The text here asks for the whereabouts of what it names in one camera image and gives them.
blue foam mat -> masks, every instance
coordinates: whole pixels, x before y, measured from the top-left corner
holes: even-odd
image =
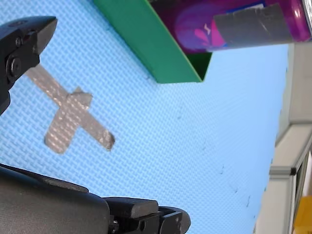
[[[157,199],[189,212],[190,234],[250,234],[268,182],[288,46],[214,53],[204,83],[157,84],[91,1],[0,1],[0,23],[55,15],[42,65],[116,137],[105,151],[81,128],[57,155],[43,137],[58,107],[22,77],[0,117],[0,162],[100,196]]]

green box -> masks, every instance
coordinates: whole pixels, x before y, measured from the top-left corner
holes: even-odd
[[[158,83],[202,82],[212,53],[185,54],[147,0],[94,0]]]

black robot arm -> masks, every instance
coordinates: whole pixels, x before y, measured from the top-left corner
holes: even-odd
[[[0,26],[0,115],[9,90],[56,28],[55,17],[30,17]],[[101,198],[87,188],[0,164],[1,234],[184,234],[191,225],[180,209],[157,201]]]

tape strip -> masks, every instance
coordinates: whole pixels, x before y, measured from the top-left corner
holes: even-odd
[[[231,48],[293,42],[278,3],[217,15],[214,20]]]
[[[40,64],[29,69],[26,75],[59,106],[44,138],[51,150],[64,153],[79,126],[107,150],[113,147],[114,136],[88,112],[91,94],[84,93],[80,88],[72,94],[67,93]]]

yellow object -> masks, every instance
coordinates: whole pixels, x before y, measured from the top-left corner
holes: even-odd
[[[301,198],[294,230],[296,234],[312,234],[312,196]]]

